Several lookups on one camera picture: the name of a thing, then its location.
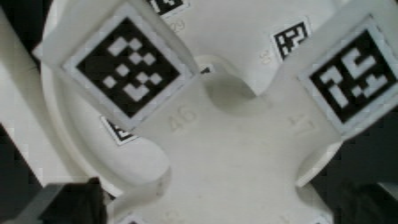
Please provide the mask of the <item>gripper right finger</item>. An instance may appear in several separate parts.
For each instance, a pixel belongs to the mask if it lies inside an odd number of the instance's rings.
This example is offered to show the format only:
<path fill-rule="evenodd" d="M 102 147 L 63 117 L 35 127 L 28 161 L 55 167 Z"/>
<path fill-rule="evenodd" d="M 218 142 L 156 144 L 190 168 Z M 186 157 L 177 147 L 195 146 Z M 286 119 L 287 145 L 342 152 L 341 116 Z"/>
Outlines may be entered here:
<path fill-rule="evenodd" d="M 398 224 L 398 184 L 346 184 L 339 224 Z"/>

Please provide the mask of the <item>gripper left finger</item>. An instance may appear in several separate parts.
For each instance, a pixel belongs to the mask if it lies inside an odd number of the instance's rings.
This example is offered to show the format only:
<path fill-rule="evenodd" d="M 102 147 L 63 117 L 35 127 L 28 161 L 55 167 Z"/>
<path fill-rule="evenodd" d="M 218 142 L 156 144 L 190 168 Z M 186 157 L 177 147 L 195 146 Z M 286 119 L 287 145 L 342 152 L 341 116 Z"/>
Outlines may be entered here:
<path fill-rule="evenodd" d="M 10 224 L 106 224 L 99 178 L 79 183 L 51 183 L 37 193 Z"/>

